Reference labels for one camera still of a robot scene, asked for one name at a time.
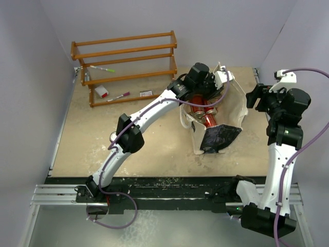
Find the green capped marker pen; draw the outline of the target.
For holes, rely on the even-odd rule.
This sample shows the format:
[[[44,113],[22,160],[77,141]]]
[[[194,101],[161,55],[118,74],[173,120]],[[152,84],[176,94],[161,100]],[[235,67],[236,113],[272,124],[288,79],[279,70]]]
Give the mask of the green capped marker pen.
[[[94,66],[94,65],[90,65],[90,67],[94,68],[94,69],[99,69],[99,70],[103,70],[103,71],[106,71],[106,72],[110,72],[110,73],[115,73],[115,70],[109,69],[109,68],[102,68],[102,67]]]

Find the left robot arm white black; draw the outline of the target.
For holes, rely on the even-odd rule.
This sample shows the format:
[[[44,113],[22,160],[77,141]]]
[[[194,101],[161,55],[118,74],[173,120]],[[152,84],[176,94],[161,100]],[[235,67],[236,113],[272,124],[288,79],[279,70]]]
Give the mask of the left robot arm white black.
[[[167,112],[182,104],[192,106],[195,95],[210,100],[220,92],[227,93],[230,74],[225,66],[217,65],[213,72],[203,63],[195,63],[188,73],[170,82],[168,87],[151,103],[130,116],[118,119],[115,139],[108,147],[109,155],[102,166],[88,177],[85,186],[88,196],[95,202],[105,198],[107,187],[123,162],[144,145],[143,133]]]

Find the small white red label card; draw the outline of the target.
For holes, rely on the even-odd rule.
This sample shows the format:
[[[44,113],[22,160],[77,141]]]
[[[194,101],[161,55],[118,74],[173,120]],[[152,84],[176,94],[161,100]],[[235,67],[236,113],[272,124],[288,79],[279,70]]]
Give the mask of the small white red label card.
[[[152,90],[149,90],[149,91],[141,91],[139,94],[140,94],[140,97],[149,97],[149,96],[152,96],[153,95],[153,92],[152,92]]]

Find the white red eraser box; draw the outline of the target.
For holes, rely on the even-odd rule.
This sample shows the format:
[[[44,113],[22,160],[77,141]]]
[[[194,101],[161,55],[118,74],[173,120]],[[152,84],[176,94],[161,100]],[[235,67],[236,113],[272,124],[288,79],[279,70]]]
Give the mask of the white red eraser box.
[[[103,85],[95,87],[95,92],[101,98],[105,98],[108,96],[108,90]]]

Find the grey metal clips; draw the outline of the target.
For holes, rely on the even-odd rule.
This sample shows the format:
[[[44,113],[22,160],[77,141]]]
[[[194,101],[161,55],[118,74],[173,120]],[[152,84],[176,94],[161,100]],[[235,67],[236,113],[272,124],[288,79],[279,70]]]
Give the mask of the grey metal clips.
[[[89,80],[90,80],[89,72],[86,72],[86,73],[84,74],[84,80],[85,80],[85,81],[89,81]]]

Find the cream canvas tote bag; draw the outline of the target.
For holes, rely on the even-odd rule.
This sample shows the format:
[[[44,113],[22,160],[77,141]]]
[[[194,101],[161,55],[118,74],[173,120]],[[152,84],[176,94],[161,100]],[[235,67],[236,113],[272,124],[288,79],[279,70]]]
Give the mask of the cream canvas tote bag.
[[[220,102],[214,118],[217,126],[206,128],[202,118],[195,118],[191,106],[182,104],[179,108],[181,125],[190,129],[193,151],[196,155],[218,153],[229,147],[242,132],[242,122],[248,115],[246,93],[234,78],[223,84],[224,90],[211,103]]]

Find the purple capped marker pen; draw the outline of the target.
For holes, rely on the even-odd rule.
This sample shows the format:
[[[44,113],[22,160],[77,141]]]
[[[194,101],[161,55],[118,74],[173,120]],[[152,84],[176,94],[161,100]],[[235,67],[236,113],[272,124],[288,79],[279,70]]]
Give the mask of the purple capped marker pen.
[[[130,95],[130,92],[126,92],[124,94],[121,94],[119,96],[116,96],[114,98],[111,98],[111,99],[108,99],[106,102],[111,102],[111,101],[115,101],[115,100],[118,100],[120,98],[123,98],[123,97],[126,97],[126,96],[129,96]]]

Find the red cola can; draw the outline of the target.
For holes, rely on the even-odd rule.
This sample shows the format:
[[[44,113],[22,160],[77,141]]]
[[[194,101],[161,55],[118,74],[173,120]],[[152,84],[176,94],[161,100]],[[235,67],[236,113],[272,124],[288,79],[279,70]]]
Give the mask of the red cola can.
[[[193,116],[195,118],[202,118],[205,115],[204,108],[201,107],[204,105],[203,98],[201,95],[195,95],[191,101],[192,104],[196,104],[197,106],[191,106]]]

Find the purple soda can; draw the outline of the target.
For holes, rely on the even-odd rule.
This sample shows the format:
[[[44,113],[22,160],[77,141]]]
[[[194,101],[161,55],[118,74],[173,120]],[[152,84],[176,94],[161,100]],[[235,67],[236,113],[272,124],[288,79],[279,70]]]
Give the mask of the purple soda can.
[[[116,139],[117,139],[117,134],[116,134],[116,131],[114,131],[110,134],[109,140],[110,140],[111,143],[115,143]]]

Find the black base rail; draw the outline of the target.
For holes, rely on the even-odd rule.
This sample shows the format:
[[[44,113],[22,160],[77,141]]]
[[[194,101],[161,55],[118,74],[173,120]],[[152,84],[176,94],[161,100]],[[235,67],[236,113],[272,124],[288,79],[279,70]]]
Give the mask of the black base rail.
[[[239,181],[253,184],[255,179],[234,177],[145,177],[113,178],[100,191],[88,179],[75,187],[78,203],[107,210],[110,215],[125,210],[191,210],[223,213],[226,203],[240,203],[236,193]]]

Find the wooden shelf rack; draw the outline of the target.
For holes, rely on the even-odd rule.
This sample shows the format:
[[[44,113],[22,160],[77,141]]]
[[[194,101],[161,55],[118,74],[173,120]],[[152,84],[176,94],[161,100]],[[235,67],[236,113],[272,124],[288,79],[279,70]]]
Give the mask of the wooden shelf rack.
[[[177,39],[174,31],[139,36],[71,43],[70,56],[79,63],[80,82],[88,89],[89,106],[153,99],[177,75],[174,52]],[[91,68],[109,68],[115,73]],[[84,74],[89,72],[89,81]],[[101,98],[95,87],[103,85],[108,96]],[[153,95],[140,97],[141,91],[152,90]],[[129,96],[106,102],[126,92]]]

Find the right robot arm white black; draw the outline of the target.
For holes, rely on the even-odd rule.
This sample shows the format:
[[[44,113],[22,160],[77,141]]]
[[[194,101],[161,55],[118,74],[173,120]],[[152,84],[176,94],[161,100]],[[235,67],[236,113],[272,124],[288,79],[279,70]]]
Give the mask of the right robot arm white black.
[[[297,152],[302,148],[303,130],[299,125],[302,114],[309,107],[311,98],[301,89],[258,84],[246,95],[247,107],[265,112],[268,117],[269,165],[262,193],[256,184],[240,177],[229,188],[229,197],[242,201],[243,228],[272,237],[281,238],[296,229],[296,220],[290,217],[290,187]]]

